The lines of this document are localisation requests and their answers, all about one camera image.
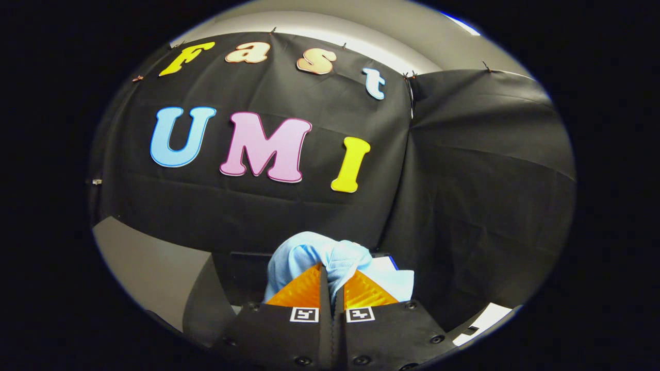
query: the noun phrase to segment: orange finger pad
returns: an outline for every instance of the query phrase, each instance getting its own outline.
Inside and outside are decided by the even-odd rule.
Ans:
[[[266,304],[320,308],[321,264],[314,265],[279,290]]]
[[[353,277],[344,285],[344,310],[398,302],[394,296],[360,271],[355,271]]]

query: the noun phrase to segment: orange letter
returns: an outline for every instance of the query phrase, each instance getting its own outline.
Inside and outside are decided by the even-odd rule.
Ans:
[[[266,52],[271,49],[271,45],[265,42],[248,42],[236,47],[236,51],[232,51],[224,58],[229,63],[259,63],[268,58]]]
[[[165,68],[158,76],[169,75],[170,73],[178,72],[181,69],[181,63],[188,63],[195,59],[202,50],[209,50],[215,45],[214,42],[207,42],[206,44],[199,44],[195,46],[189,46],[181,51],[181,54]]]
[[[319,48],[306,50],[302,56],[304,58],[300,58],[296,62],[298,69],[317,75],[324,75],[332,71],[332,63],[330,62],[337,60],[337,56],[333,52]]]

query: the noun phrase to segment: blue letter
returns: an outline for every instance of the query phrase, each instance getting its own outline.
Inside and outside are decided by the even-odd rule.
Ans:
[[[204,130],[209,119],[215,116],[215,109],[211,107],[195,107],[190,110],[190,116],[193,118],[193,124],[188,133],[188,142],[180,151],[173,151],[170,148],[170,135],[174,128],[174,122],[183,114],[183,109],[179,107],[167,107],[158,111],[156,117],[156,129],[151,138],[151,158],[161,166],[167,168],[178,168],[189,164],[197,157],[199,148],[202,145]]]
[[[385,98],[385,93],[379,90],[379,84],[385,84],[385,80],[380,77],[380,72],[377,69],[365,68],[362,69],[362,72],[367,74],[367,91],[374,98],[381,100]]]

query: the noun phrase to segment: blue towel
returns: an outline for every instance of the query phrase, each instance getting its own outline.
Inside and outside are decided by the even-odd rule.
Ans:
[[[314,232],[302,232],[284,241],[268,263],[268,285],[263,302],[304,271],[322,263],[328,274],[330,299],[334,304],[337,291],[359,269],[398,301],[410,300],[414,272],[384,270],[372,266],[369,250],[351,241],[335,241]]]

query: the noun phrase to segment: pink letter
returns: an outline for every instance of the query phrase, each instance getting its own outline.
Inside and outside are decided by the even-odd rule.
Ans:
[[[298,165],[302,141],[305,134],[312,130],[309,122],[286,119],[269,139],[266,139],[261,118],[255,113],[236,112],[232,115],[232,122],[234,137],[227,161],[220,165],[221,173],[229,176],[245,174],[246,167],[242,159],[243,151],[246,151],[254,176],[259,176],[271,157],[275,156],[275,164],[267,172],[270,179],[285,183],[298,183],[302,180]]]

